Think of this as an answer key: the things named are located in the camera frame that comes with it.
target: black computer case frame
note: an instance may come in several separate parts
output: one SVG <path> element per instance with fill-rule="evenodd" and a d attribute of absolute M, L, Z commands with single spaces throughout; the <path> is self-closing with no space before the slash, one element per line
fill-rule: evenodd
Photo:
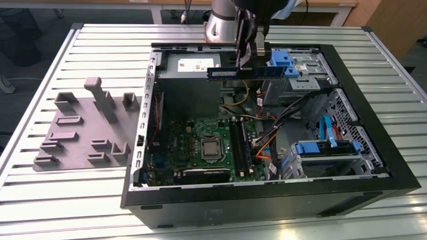
<path fill-rule="evenodd" d="M 130 191 L 131 168 L 128 167 L 120 206 L 131 210 L 150 228 L 346 215 L 383 198 L 402 196 L 421 188 L 334 46 L 325 44 L 271 45 L 278 48 L 313 47 L 321 49 L 358 115 L 358 124 L 363 126 L 377 153 L 383 159 L 382 170 L 390 174 L 390 177 Z M 164 48 L 168 51 L 176 49 L 176 46 L 196 47 L 201 51 L 203 46 L 218 47 L 233 46 L 233 44 L 155 43 L 152 45 L 154 48 Z"/>

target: ram slot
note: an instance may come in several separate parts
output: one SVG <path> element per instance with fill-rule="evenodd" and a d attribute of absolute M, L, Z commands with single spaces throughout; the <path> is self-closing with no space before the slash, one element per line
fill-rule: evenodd
<path fill-rule="evenodd" d="M 247 131 L 242 120 L 230 120 L 230 138 L 235 175 L 245 177 L 253 172 L 253 159 Z"/>

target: cpu socket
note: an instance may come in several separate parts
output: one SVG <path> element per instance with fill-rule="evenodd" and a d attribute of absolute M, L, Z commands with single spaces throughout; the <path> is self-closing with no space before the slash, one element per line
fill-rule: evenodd
<path fill-rule="evenodd" d="M 207 163 L 214 164 L 222 159 L 223 148 L 222 148 L 222 138 L 202 138 L 202 159 Z"/>

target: white sticker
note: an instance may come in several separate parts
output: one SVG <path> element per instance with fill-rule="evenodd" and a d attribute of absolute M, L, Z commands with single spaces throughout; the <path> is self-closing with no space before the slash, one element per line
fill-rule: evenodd
<path fill-rule="evenodd" d="M 297 68 L 297 70 L 307 70 L 307 67 L 306 67 L 305 64 L 303 65 L 297 65 L 295 68 Z"/>
<path fill-rule="evenodd" d="M 270 169 L 270 171 L 271 171 L 274 174 L 277 174 L 278 168 L 277 168 L 277 166 L 275 166 L 273 163 L 270 163 L 269 169 Z"/>
<path fill-rule="evenodd" d="M 213 72 L 213 77 L 230 77 L 230 76 L 237 76 L 235 71 L 214 71 Z"/>
<path fill-rule="evenodd" d="M 258 106 L 263 106 L 263 99 L 261 97 L 257 98 L 257 104 Z"/>
<path fill-rule="evenodd" d="M 179 72 L 207 72 L 214 68 L 214 58 L 182 58 L 178 61 Z"/>

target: slotted aluminum table top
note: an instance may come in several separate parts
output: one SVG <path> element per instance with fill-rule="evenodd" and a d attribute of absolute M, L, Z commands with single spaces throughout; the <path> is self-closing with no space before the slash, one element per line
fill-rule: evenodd
<path fill-rule="evenodd" d="M 86 24 L 70 31 L 0 158 L 0 239 L 418 239 L 427 232 L 426 94 L 373 33 L 358 27 L 273 26 L 271 43 L 335 45 L 423 186 L 357 212 L 327 218 L 151 230 L 120 209 L 126 168 L 35 172 L 59 92 L 88 97 L 86 77 L 114 97 L 143 95 L 151 43 L 203 42 L 202 25 Z"/>

